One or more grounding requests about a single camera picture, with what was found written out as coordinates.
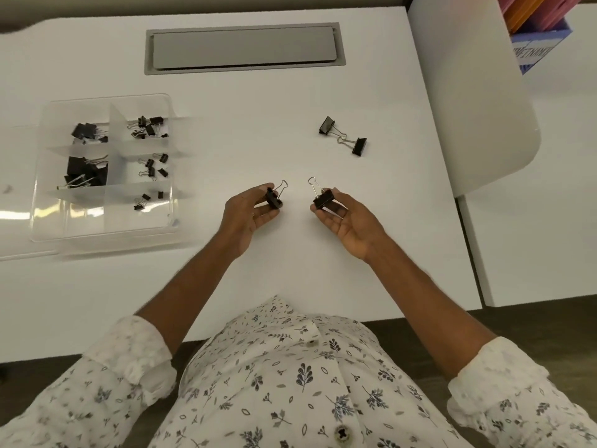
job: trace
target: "shirt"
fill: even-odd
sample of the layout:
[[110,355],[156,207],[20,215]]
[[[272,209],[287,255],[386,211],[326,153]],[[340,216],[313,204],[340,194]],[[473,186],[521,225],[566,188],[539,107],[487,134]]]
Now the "shirt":
[[[0,428],[0,446],[118,448],[175,384],[152,324],[130,316]],[[595,446],[597,425],[497,338],[449,384],[448,411],[498,447]],[[274,297],[230,321],[185,369],[150,448],[470,447],[364,325]]]

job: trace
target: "hand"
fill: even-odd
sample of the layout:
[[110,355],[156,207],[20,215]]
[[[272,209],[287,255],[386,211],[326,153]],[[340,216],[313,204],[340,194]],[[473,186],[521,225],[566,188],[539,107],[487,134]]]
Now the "hand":
[[311,212],[338,236],[351,255],[369,263],[375,246],[387,238],[382,224],[365,205],[351,195],[343,194],[338,189],[333,189],[332,192],[334,199],[343,206],[332,202],[326,208],[336,213],[337,217],[324,210],[316,210],[315,204],[311,204]]
[[224,239],[228,244],[233,258],[239,257],[249,248],[255,230],[273,220],[280,213],[278,209],[271,209],[268,204],[255,207],[257,204],[265,202],[267,188],[273,188],[273,183],[248,189],[226,202],[220,229],[216,236]]

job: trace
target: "adjacent white desk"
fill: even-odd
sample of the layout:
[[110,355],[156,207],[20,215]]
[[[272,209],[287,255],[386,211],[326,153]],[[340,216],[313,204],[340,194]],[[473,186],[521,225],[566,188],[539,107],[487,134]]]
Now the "adjacent white desk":
[[597,5],[524,76],[541,148],[461,201],[483,297],[506,306],[597,293]]
[[[339,22],[347,65],[143,74],[147,29],[302,22]],[[480,308],[403,8],[61,19],[0,36],[0,58],[0,124],[37,124],[50,100],[153,92],[168,93],[179,116],[196,118],[203,126],[192,145],[203,157],[194,188],[201,194],[200,244],[234,192],[288,180],[280,219],[233,264],[189,339],[207,338],[277,293],[305,312],[402,316],[370,270],[317,225],[308,210],[311,175],[362,199],[449,295],[466,309]],[[317,135],[328,114],[349,134],[369,138],[362,158]],[[9,151],[11,144],[1,147]],[[18,167],[19,157],[31,163],[31,148],[10,150],[0,162],[15,192],[31,185],[32,168]],[[8,201],[2,196],[0,204]],[[199,247],[0,262],[0,362],[83,351]]]

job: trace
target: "rolled-up sleeve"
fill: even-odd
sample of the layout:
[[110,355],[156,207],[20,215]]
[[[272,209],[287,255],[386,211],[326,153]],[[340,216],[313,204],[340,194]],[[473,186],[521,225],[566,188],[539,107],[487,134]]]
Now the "rolled-up sleeve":
[[597,424],[505,338],[486,344],[448,388],[454,420],[499,447],[597,446]]
[[144,409],[173,390],[171,359],[152,324],[138,316],[121,319],[0,428],[0,446],[119,446]]

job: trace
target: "white patterned shirt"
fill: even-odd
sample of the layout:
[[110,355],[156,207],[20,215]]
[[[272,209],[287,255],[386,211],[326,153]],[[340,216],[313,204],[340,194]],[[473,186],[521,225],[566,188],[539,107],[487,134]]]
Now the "white patterned shirt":
[[[1,447],[118,448],[175,385],[160,333],[130,316],[0,428]],[[498,447],[597,446],[597,425],[497,338],[449,384],[448,411]],[[274,297],[185,369],[150,448],[470,447],[364,325]]]

